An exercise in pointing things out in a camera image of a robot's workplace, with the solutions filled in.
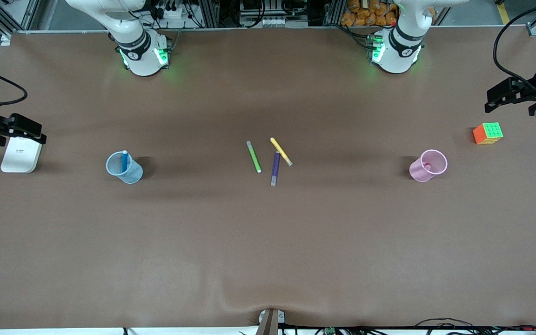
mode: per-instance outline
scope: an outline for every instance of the green marker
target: green marker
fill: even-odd
[[[262,168],[260,167],[260,162],[258,162],[258,157],[255,156],[254,147],[251,146],[251,141],[247,141],[247,149],[249,149],[249,155],[251,155],[251,159],[254,161],[255,170],[261,174]]]

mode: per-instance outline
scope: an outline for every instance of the blue marker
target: blue marker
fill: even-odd
[[[276,186],[276,179],[278,178],[278,163],[281,161],[281,153],[278,151],[274,154],[274,164],[272,165],[272,181],[270,186]]]
[[[121,157],[121,173],[127,171],[127,150],[123,150],[123,156]]]

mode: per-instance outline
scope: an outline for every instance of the cup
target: cup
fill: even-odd
[[[429,181],[438,174],[443,174],[448,168],[446,156],[438,150],[425,150],[421,157],[409,167],[409,174],[419,182]]]
[[[143,175],[142,166],[127,154],[127,169],[123,171],[123,151],[117,151],[107,159],[107,172],[116,176],[126,184],[133,184],[140,180]]]

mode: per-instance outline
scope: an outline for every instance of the purple marker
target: purple marker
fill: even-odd
[[[276,186],[276,179],[278,178],[278,163],[281,161],[281,153],[278,151],[274,154],[274,164],[272,165],[272,181],[270,186]]]

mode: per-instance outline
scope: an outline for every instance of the green cube face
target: green cube face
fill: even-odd
[[[485,134],[487,138],[502,138],[504,134],[502,133],[502,128],[497,122],[493,123],[483,123],[483,129],[485,129]]]

